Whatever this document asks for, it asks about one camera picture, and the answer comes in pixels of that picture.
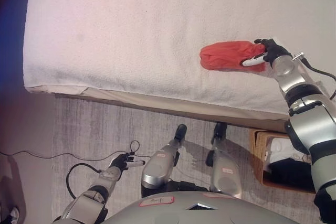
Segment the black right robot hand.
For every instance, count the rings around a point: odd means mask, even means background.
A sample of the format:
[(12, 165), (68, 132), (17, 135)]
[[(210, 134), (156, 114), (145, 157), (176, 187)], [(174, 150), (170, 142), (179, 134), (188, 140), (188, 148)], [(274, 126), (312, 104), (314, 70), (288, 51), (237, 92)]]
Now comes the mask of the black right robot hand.
[(256, 39), (254, 44), (260, 44), (265, 47), (265, 51), (253, 58), (243, 60), (240, 65), (243, 67), (251, 67), (268, 62), (272, 64), (277, 58), (281, 56), (290, 56), (291, 53), (283, 46), (277, 44), (274, 39)]

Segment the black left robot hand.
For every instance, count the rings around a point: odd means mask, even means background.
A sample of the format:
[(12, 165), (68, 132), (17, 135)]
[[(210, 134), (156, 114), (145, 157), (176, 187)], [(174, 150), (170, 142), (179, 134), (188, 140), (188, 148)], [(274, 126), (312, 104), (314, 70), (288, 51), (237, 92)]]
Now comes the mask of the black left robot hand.
[(135, 161), (134, 157), (135, 152), (120, 154), (112, 160), (109, 167), (117, 167), (121, 171), (121, 173), (123, 173), (123, 171), (128, 170), (129, 168), (135, 168), (145, 165), (144, 160)]

